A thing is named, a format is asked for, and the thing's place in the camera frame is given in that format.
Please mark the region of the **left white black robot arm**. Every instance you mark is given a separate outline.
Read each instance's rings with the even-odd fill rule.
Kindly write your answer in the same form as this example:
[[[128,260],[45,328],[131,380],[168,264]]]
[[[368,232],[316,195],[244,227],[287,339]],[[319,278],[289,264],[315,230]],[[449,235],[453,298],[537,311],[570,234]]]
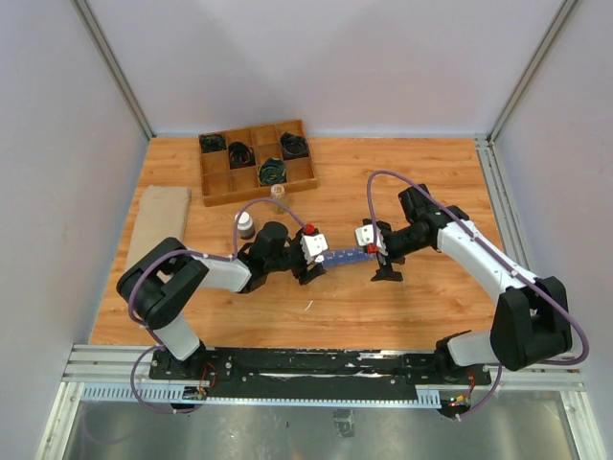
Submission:
[[[293,238],[285,225],[267,222],[229,259],[199,253],[168,237],[151,249],[117,283],[130,317],[145,326],[162,346],[176,374],[191,380],[205,367],[206,347],[183,314],[193,294],[203,288],[246,294],[260,288],[271,273],[289,271],[300,285],[326,273],[329,245],[317,228],[307,225]]]

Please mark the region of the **clear jar of yellow pills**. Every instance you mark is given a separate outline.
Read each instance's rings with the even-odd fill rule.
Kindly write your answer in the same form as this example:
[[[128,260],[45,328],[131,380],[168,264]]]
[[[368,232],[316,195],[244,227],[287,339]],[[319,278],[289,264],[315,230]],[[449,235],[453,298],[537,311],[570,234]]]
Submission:
[[[277,214],[284,214],[288,204],[287,193],[283,184],[274,184],[270,188],[270,197],[274,200],[273,208]]]

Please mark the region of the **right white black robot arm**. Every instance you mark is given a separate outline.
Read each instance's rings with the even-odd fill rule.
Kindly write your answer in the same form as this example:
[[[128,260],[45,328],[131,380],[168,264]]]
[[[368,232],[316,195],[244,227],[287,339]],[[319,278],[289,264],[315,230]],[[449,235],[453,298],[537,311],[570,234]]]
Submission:
[[[431,247],[459,264],[495,307],[489,330],[456,333],[438,342],[433,362],[440,380],[457,382],[476,364],[517,371],[571,349],[566,289],[558,278],[539,277],[511,260],[459,207],[434,202],[423,184],[408,187],[398,199],[406,227],[393,230],[387,222],[364,219],[355,231],[358,245],[376,256],[375,280],[401,281],[393,266]]]

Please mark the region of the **blue weekly pill organizer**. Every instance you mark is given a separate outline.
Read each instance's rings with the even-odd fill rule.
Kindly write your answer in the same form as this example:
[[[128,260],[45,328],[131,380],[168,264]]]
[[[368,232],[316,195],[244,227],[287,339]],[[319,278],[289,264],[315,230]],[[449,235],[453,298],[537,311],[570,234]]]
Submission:
[[[341,265],[360,264],[373,261],[376,258],[375,254],[367,253],[362,247],[352,247],[345,249],[330,250],[323,254],[324,260],[322,265],[324,268],[331,268]]]

